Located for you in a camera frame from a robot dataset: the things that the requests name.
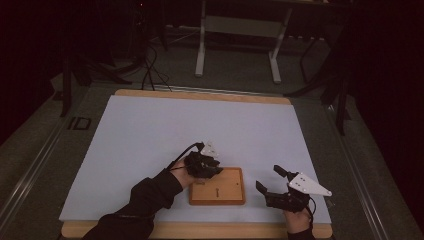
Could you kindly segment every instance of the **wooden board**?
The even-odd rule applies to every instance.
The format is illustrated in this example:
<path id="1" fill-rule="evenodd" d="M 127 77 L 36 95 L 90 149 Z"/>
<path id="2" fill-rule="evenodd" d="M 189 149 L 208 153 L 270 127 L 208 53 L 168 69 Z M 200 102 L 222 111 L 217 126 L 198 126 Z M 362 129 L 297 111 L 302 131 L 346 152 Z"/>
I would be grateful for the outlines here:
<path id="1" fill-rule="evenodd" d="M 128 97 L 176 98 L 176 99 L 191 99 L 191 100 L 291 105 L 290 100 L 288 98 L 283 98 L 283 97 L 247 96 L 247 95 L 231 95 L 231 94 L 217 94 L 217 93 L 160 92 L 160 91 L 145 91 L 145 90 L 134 90 L 134 89 L 120 89 L 115 92 L 115 95 L 128 96 Z"/>
<path id="2" fill-rule="evenodd" d="M 241 168 L 226 167 L 204 183 L 190 185 L 190 205 L 243 205 L 243 174 Z"/>

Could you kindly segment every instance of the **white paper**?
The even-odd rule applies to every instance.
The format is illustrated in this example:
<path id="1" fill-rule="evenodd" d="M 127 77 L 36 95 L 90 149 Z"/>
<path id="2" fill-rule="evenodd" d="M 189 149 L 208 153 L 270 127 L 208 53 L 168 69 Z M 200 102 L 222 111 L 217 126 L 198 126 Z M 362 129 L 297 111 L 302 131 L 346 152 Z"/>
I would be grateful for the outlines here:
<path id="1" fill-rule="evenodd" d="M 281 222 L 281 210 L 265 206 L 256 180 L 268 191 L 287 192 L 287 179 L 273 171 L 277 164 L 318 181 L 291 105 L 112 96 L 60 220 L 98 220 L 117 211 L 135 184 L 208 140 L 222 167 L 242 168 L 246 204 L 191 206 L 185 190 L 156 221 Z M 315 223 L 331 223 L 323 197 L 312 197 Z"/>

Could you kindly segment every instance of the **cable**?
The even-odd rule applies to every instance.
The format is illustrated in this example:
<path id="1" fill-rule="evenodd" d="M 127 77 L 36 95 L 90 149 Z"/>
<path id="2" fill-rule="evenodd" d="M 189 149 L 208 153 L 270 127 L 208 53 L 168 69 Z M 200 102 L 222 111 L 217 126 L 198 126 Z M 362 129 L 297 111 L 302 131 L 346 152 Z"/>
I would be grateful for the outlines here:
<path id="1" fill-rule="evenodd" d="M 188 167 L 188 166 L 182 166 L 182 167 L 177 167 L 177 168 L 171 168 L 171 169 L 169 169 L 169 171 L 177 170 L 177 169 L 181 169 L 181 168 L 186 168 L 186 167 Z"/>
<path id="2" fill-rule="evenodd" d="M 164 83 L 167 87 L 168 87 L 168 89 L 169 89 L 169 91 L 171 91 L 172 92 L 172 89 L 171 89 L 171 87 L 168 85 L 168 81 L 169 81 L 169 76 L 168 75 L 166 75 L 166 74 L 164 74 L 164 73 L 160 73 L 156 68 L 155 68 L 155 66 L 153 66 L 152 65 L 152 69 L 153 69 L 153 71 L 156 73 L 156 75 L 158 76 L 158 78 L 161 80 L 161 82 L 162 83 Z M 160 75 L 164 75 L 165 77 L 166 77 L 166 80 L 164 80 Z"/>
<path id="3" fill-rule="evenodd" d="M 147 47 L 150 47 L 153 50 L 153 52 L 154 52 L 155 55 L 154 55 L 153 61 L 151 62 L 151 65 L 150 66 L 149 66 L 149 61 L 146 60 L 147 72 L 144 74 L 143 81 L 141 82 L 141 90 L 144 90 L 144 83 L 146 82 L 147 76 L 149 76 L 150 83 L 151 83 L 152 89 L 154 91 L 155 88 L 154 88 L 154 85 L 153 85 L 152 75 L 150 73 L 150 70 L 152 69 L 153 64 L 156 62 L 157 52 L 156 52 L 156 50 L 152 46 L 148 45 Z"/>
<path id="4" fill-rule="evenodd" d="M 310 197 L 309 199 L 312 200 L 312 202 L 314 203 L 314 211 L 312 212 L 312 214 L 315 214 L 315 211 L 317 210 L 317 204 L 313 198 Z"/>
<path id="5" fill-rule="evenodd" d="M 308 211 L 309 215 L 311 216 L 311 221 L 309 222 L 309 227 L 312 229 L 314 226 L 314 214 L 311 212 L 311 209 L 306 206 L 306 210 Z"/>
<path id="6" fill-rule="evenodd" d="M 205 146 L 205 145 L 204 145 L 203 143 L 193 143 L 193 144 L 191 144 L 188 148 L 186 148 L 186 150 L 184 150 L 184 152 L 183 152 L 183 153 L 181 153 L 181 154 L 180 154 L 180 156 L 178 156 L 178 157 L 177 157 L 174 161 L 172 161 L 166 169 L 167 169 L 168 171 L 173 170 L 173 169 L 172 169 L 172 166 L 174 166 L 174 164 L 175 164 L 178 160 L 180 160 L 180 158 L 181 158 L 182 156 L 184 156 L 184 154 L 186 154 L 186 153 L 187 153 L 190 149 L 192 149 L 193 147 L 197 147 L 197 149 L 198 149 L 198 150 L 200 150 L 200 149 L 202 149 L 204 146 Z"/>
<path id="7" fill-rule="evenodd" d="M 189 34 L 185 35 L 185 36 L 182 36 L 182 37 L 180 37 L 180 38 L 177 38 L 177 39 L 175 39 L 174 41 L 169 42 L 169 43 L 168 43 L 168 45 L 169 45 L 169 44 L 172 44 L 172 43 L 175 43 L 175 42 L 178 42 L 178 41 L 180 41 L 180 40 L 183 40 L 184 38 L 188 38 L 188 37 L 190 37 L 190 36 L 192 36 L 192 35 L 194 35 L 194 34 L 196 34 L 196 33 L 198 33 L 198 32 L 200 32 L 200 30 L 196 30 L 196 31 L 194 31 L 194 32 L 192 32 L 192 33 L 189 33 Z"/>

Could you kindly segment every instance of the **white table leg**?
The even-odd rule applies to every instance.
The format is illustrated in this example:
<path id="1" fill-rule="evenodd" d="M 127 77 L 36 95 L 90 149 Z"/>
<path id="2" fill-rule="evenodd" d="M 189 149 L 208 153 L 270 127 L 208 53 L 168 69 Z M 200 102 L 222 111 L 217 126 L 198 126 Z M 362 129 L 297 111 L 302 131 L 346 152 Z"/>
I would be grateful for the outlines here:
<path id="1" fill-rule="evenodd" d="M 197 53 L 196 71 L 194 73 L 196 77 L 203 76 L 203 66 L 205 63 L 205 21 L 206 21 L 205 8 L 206 8 L 206 1 L 203 0 L 202 1 L 202 18 L 200 19 L 200 45 L 199 45 L 199 52 Z"/>
<path id="2" fill-rule="evenodd" d="M 280 71 L 278 70 L 277 55 L 278 55 L 278 52 L 280 51 L 280 46 L 281 46 L 281 43 L 283 42 L 284 33 L 286 32 L 291 13 L 292 13 L 292 9 L 291 8 L 287 9 L 284 22 L 281 24 L 281 29 L 277 37 L 277 44 L 275 45 L 274 50 L 269 52 L 269 63 L 271 65 L 272 79 L 274 83 L 276 84 L 281 83 Z"/>

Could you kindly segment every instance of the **wooden table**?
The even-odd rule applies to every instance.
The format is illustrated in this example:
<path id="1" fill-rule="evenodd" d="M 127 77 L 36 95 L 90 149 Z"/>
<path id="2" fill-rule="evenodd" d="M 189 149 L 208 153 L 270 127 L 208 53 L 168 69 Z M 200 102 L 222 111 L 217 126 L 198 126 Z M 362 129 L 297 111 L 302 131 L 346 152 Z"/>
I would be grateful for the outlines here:
<path id="1" fill-rule="evenodd" d="M 139 90 L 118 90 L 115 95 L 134 97 L 157 97 L 196 99 L 211 101 L 271 103 L 290 105 L 286 98 L 241 96 L 223 94 L 185 93 L 185 92 L 151 92 Z M 97 221 L 64 221 L 62 235 L 66 238 L 81 238 Z M 313 233 L 317 238 L 332 235 L 331 224 L 314 224 Z M 285 238 L 284 223 L 222 223 L 222 222 L 156 222 L 150 236 L 154 239 L 218 239 L 218 238 Z"/>

